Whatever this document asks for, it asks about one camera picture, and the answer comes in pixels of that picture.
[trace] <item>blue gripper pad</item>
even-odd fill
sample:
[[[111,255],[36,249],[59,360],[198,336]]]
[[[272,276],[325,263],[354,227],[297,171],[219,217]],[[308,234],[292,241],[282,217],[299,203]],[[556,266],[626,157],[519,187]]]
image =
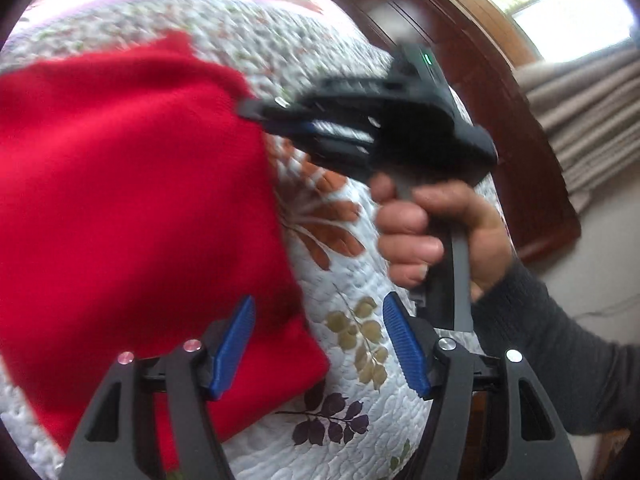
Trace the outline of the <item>blue gripper pad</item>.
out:
[[[426,397],[431,391],[431,384],[427,377],[429,372],[427,357],[404,318],[402,313],[404,305],[398,304],[399,300],[396,298],[395,294],[389,293],[382,303],[382,318],[386,332],[391,338],[406,383],[419,397]]]
[[[254,326],[255,302],[254,298],[247,296],[242,298],[234,310],[222,343],[212,356],[213,377],[209,383],[209,392],[214,400],[218,400],[231,387]]]

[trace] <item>silver pin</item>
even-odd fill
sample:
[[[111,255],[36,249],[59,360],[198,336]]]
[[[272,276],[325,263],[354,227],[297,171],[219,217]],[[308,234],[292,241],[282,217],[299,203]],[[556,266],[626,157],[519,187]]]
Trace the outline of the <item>silver pin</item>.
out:
[[[185,352],[195,352],[202,348],[202,343],[199,339],[189,339],[188,341],[184,342],[182,348],[184,348]]]
[[[134,358],[135,355],[133,355],[133,352],[123,352],[118,356],[118,362],[121,365],[128,365],[133,362]]]
[[[438,346],[442,350],[453,350],[456,347],[456,342],[450,337],[443,337],[438,341]]]
[[[522,354],[512,348],[511,350],[507,350],[507,359],[512,363],[519,363],[522,361]]]

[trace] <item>dark purple leaf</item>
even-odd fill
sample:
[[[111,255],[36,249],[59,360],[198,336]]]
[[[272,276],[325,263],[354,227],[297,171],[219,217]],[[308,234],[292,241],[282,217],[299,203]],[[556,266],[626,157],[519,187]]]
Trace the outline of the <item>dark purple leaf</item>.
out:
[[[352,402],[348,409],[347,414],[344,416],[347,420],[351,420],[354,416],[362,411],[362,403],[359,400]]]
[[[324,424],[317,418],[311,421],[309,424],[309,442],[312,444],[318,444],[322,446],[324,440]]]
[[[324,416],[332,416],[336,413],[341,412],[344,407],[347,405],[347,398],[343,397],[342,394],[330,394],[326,396],[326,399],[322,403],[322,409],[320,413]]]
[[[309,438],[309,421],[305,420],[304,422],[300,422],[295,428],[293,428],[293,443],[296,446],[300,444],[304,444],[306,440]]]
[[[305,409],[308,412],[317,410],[324,397],[324,379],[305,392]]]
[[[334,421],[329,422],[329,430],[326,432],[331,442],[340,444],[342,440],[342,426]]]
[[[353,439],[353,430],[349,423],[344,427],[344,443],[350,442]]]
[[[363,434],[369,425],[369,415],[357,416],[351,421],[351,429],[356,433]]]

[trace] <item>floral bedspread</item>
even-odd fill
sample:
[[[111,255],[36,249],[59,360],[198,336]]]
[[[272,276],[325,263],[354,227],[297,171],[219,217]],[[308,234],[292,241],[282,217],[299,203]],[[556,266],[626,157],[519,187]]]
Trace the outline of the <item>floral bedspread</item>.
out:
[[[327,74],[383,76],[389,55],[334,4],[316,1],[322,11],[281,0],[82,0],[24,21],[0,52],[0,72],[177,28],[190,33],[197,56],[243,72],[261,97],[289,100]],[[376,249],[376,205],[363,184],[314,166],[286,140],[266,142],[292,268],[331,369],[226,441],[226,456],[240,480],[393,478],[415,450],[430,404],[407,386],[386,334],[384,296],[396,290],[409,303]],[[478,191],[499,209],[490,177]],[[452,336],[481,351],[474,335]],[[1,367],[0,414],[38,473],[56,478],[62,454]]]

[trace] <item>wooden headboard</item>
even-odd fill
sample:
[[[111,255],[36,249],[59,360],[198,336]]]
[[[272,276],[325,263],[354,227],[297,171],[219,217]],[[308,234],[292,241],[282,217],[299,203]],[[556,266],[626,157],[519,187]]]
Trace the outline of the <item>wooden headboard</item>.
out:
[[[580,223],[561,170],[500,51],[454,0],[333,0],[369,41],[427,43],[475,123],[494,138],[493,172],[511,237],[526,262],[571,244]]]

